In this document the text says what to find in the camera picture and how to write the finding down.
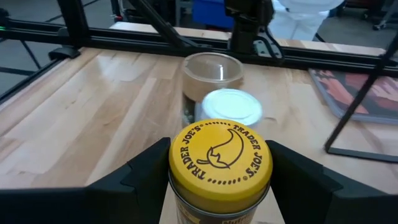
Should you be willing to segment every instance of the white lid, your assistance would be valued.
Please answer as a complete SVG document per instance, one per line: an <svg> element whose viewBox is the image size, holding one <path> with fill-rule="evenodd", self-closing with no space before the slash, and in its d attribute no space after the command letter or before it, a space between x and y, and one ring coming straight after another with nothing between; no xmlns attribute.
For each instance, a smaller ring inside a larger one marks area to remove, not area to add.
<svg viewBox="0 0 398 224"><path fill-rule="evenodd" d="M290 12L314 13L329 11L344 0L279 0Z"/></svg>
<svg viewBox="0 0 398 224"><path fill-rule="evenodd" d="M220 89L207 94L202 102L202 117L229 119L254 126L262 116L260 102L241 90Z"/></svg>

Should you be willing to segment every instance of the trader joe's jar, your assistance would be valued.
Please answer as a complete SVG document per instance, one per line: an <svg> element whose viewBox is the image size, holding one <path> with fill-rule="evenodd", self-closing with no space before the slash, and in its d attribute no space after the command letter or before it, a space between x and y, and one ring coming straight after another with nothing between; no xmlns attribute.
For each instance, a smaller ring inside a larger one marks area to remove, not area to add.
<svg viewBox="0 0 398 224"><path fill-rule="evenodd" d="M269 190L272 158L265 141L243 124L208 119L175 137L170 184L179 224L247 224Z"/></svg>

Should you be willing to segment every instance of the blue object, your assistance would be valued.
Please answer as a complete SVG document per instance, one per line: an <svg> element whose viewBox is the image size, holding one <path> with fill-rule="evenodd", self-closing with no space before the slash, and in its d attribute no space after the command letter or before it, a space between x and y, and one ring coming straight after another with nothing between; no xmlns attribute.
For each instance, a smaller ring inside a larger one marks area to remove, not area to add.
<svg viewBox="0 0 398 224"><path fill-rule="evenodd" d="M193 0L193 21L222 28L232 28L234 20L225 15L224 0Z"/></svg>

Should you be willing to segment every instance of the clear plastic container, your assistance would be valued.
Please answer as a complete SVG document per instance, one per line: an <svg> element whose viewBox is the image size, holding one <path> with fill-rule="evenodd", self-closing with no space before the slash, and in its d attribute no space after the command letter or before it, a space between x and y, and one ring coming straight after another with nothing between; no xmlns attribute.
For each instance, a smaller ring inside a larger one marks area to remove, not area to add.
<svg viewBox="0 0 398 224"><path fill-rule="evenodd" d="M238 89L243 82L243 64L228 55L204 52L188 56L182 65L183 126L195 122L195 106L221 88Z"/></svg>

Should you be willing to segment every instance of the metal frame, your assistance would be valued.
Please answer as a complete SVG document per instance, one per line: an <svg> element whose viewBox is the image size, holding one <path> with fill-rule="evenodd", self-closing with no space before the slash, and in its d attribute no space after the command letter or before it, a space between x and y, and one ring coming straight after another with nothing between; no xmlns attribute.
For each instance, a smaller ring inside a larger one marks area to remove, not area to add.
<svg viewBox="0 0 398 224"><path fill-rule="evenodd" d="M391 59L398 45L398 36L395 37L391 47L384 55L379 57L369 55L347 54L322 50L300 49L283 47L285 59L283 62L273 58L257 55L237 54L228 50L228 41L213 40L195 37L182 37L173 30L170 24L146 3L145 0L130 0L130 2L144 13L160 34L145 32L128 32L120 30L92 29L88 27L81 0L58 0L68 36L59 36L58 31L62 25L38 22L15 21L9 19L5 22L6 30L0 31L0 38L46 42L51 44L72 45L74 47L94 47L101 49L125 50L152 54L174 55L186 57L199 52L218 52L237 58L243 63L267 65L308 70L317 68L323 70L340 70L353 73L370 74L368 80L358 92L358 95L349 106L347 112L338 123L324 150L330 154L341 156L372 159L376 161L396 162L397 156L365 153L347 149L331 147L344 125L348 122L356 107L362 102L372 84L380 76L398 78L397 62Z"/></svg>
<svg viewBox="0 0 398 224"><path fill-rule="evenodd" d="M13 97L16 93L27 87L31 84L34 80L38 79L46 72L48 72L51 68L58 65L62 60L61 59L54 59L50 63L44 65L36 72L30 74L27 78L20 81L18 84L14 85L11 89L0 95L0 104L7 101L9 98Z"/></svg>
<svg viewBox="0 0 398 224"><path fill-rule="evenodd" d="M0 39L0 43L4 42L5 40L6 39ZM33 63L35 64L37 69L41 69L42 67L41 67L39 61L37 60L36 56L33 54L30 47L27 45L27 43L24 40L21 40L21 44L24 46L26 52L29 54L29 57L33 60ZM25 75L25 76L29 76L29 75L35 73L35 71L21 70L18 68L7 68L7 67L0 67L0 72L11 73L11 74L16 74L16 75Z"/></svg>

